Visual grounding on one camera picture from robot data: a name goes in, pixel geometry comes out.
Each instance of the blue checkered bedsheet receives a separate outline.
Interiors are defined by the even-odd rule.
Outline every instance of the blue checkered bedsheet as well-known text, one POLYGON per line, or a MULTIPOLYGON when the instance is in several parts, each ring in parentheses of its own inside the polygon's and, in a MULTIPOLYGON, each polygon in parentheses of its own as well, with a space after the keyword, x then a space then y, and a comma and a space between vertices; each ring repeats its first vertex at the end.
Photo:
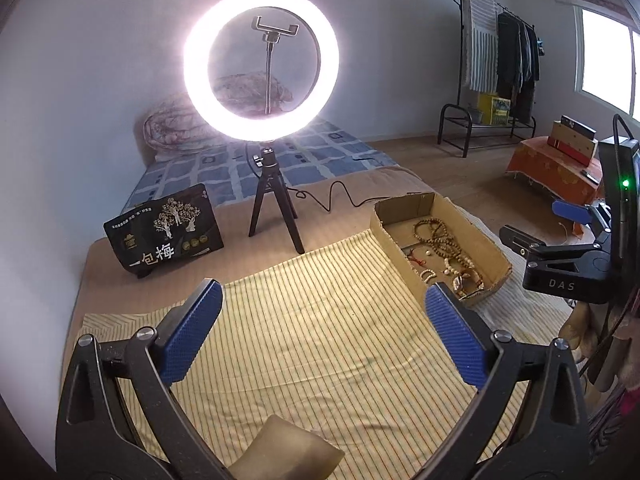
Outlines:
MULTIPOLYGON (((277 140, 274 150, 284 180, 291 187, 382 166, 397 166, 385 153, 322 119, 277 140)), ((258 145, 250 143, 249 156, 258 153, 258 145)), ((213 206, 255 196, 257 179, 244 156, 244 142, 233 141, 195 155, 152 164, 123 210, 199 183, 206 186, 213 206)))

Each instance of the small table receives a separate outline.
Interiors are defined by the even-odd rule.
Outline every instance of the small table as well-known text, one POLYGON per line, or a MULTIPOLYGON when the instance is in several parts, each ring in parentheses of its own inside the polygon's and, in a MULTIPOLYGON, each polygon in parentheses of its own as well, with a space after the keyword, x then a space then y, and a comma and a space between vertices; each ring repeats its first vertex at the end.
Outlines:
MULTIPOLYGON (((506 173, 521 173, 548 189, 558 198, 578 205, 589 205, 604 196, 602 167, 596 158, 585 168, 569 155, 546 143, 548 137, 523 140, 516 148, 506 173), (593 176, 594 184, 581 171, 593 176)), ((574 225, 574 234, 582 235, 580 226, 574 225)))

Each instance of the red string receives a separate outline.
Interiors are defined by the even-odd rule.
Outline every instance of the red string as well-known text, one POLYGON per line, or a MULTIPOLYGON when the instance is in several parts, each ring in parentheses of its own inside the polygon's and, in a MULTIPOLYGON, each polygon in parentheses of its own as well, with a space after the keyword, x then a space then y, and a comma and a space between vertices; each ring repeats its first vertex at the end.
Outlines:
POLYGON ((414 250, 411 249, 411 251, 409 252, 409 255, 406 258, 407 260, 409 260, 410 262, 415 262, 418 265, 420 265, 421 267, 424 267, 427 264, 426 260, 419 260, 418 258, 416 258, 414 256, 414 250))

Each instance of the screw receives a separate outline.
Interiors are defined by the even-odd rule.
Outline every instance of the screw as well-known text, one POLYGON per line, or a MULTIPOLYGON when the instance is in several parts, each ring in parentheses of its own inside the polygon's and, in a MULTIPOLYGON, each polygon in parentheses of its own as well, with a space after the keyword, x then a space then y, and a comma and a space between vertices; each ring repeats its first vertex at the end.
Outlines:
POLYGON ((511 333, 507 332, 506 330, 496 330, 494 332, 494 337, 495 340, 500 343, 508 343, 513 339, 511 333))
POLYGON ((554 341, 554 346, 558 350, 567 350, 569 348, 569 343, 565 339, 559 337, 554 341))
POLYGON ((136 332, 136 337, 140 339, 140 341, 146 341, 147 339, 151 339, 154 336, 155 330, 150 326, 145 326, 136 332))
POLYGON ((94 337, 91 334, 84 334, 81 335, 80 338, 78 339, 78 344, 80 346, 89 346, 91 344, 91 341, 94 340, 94 337))

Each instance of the metal pole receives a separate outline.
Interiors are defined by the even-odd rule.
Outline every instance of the metal pole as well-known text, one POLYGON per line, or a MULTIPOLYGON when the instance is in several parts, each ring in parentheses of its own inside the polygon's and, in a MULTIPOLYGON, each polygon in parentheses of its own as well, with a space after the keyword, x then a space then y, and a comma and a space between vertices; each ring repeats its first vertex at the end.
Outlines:
POLYGON ((273 43, 267 42, 267 91, 266 103, 264 105, 264 114, 271 114, 271 55, 273 53, 273 43))
POLYGON ((462 93, 462 64, 465 62, 463 53, 463 42, 465 40, 465 22, 462 16, 462 0, 459 2, 460 6, 460 68, 458 72, 458 98, 456 104, 460 106, 460 94, 462 93))

